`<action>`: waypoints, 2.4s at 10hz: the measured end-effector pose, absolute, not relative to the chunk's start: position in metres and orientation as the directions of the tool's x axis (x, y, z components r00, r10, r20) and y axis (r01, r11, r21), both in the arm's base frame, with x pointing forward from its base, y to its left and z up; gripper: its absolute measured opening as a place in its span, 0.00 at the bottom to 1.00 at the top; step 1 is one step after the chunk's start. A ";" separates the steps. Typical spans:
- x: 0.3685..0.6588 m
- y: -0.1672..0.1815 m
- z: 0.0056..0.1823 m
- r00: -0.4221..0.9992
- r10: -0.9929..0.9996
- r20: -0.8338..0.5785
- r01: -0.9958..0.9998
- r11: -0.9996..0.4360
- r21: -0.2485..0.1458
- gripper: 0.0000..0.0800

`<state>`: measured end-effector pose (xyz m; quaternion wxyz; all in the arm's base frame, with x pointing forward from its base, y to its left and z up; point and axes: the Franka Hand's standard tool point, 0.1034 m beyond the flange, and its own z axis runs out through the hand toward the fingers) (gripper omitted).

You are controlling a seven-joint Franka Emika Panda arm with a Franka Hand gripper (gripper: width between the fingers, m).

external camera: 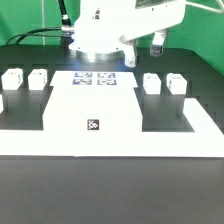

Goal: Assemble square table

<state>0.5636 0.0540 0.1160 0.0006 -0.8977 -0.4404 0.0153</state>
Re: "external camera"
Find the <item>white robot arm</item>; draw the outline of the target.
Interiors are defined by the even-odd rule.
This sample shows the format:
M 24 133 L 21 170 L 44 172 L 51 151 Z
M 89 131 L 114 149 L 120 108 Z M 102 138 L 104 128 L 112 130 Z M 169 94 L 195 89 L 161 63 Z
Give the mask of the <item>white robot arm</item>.
M 153 34 L 150 55 L 158 57 L 168 29 L 182 22 L 186 0 L 81 0 L 70 51 L 88 61 L 123 58 L 137 63 L 136 42 Z

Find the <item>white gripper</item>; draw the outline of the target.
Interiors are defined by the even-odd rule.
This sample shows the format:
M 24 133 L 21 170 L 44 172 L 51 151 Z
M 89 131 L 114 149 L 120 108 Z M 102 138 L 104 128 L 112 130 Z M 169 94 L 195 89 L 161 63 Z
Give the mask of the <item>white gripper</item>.
M 150 55 L 160 56 L 168 34 L 167 28 L 180 24 L 184 18 L 186 0 L 159 0 L 151 4 L 148 4 L 148 1 L 135 2 L 124 14 L 119 41 L 125 43 L 155 32 L 150 45 Z M 125 65 L 134 68 L 134 46 L 125 44 L 123 52 Z

